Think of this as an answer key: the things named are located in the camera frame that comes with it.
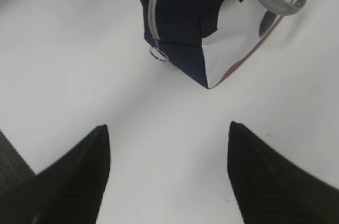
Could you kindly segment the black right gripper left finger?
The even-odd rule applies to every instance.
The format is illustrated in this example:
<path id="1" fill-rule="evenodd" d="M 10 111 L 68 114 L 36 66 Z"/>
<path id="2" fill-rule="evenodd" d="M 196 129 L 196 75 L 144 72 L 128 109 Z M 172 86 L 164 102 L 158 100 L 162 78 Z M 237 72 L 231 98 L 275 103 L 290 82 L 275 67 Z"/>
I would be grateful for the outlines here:
<path id="1" fill-rule="evenodd" d="M 39 174 L 1 135 L 1 223 L 96 223 L 109 173 L 106 125 Z"/>

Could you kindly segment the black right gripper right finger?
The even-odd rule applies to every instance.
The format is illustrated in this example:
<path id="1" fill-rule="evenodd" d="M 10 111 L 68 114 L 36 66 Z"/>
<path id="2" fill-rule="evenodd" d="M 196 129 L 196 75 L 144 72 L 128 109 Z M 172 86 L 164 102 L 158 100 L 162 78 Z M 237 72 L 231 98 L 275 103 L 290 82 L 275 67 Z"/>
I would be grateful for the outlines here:
<path id="1" fill-rule="evenodd" d="M 338 189 L 231 122 L 227 173 L 245 223 L 338 223 Z"/>

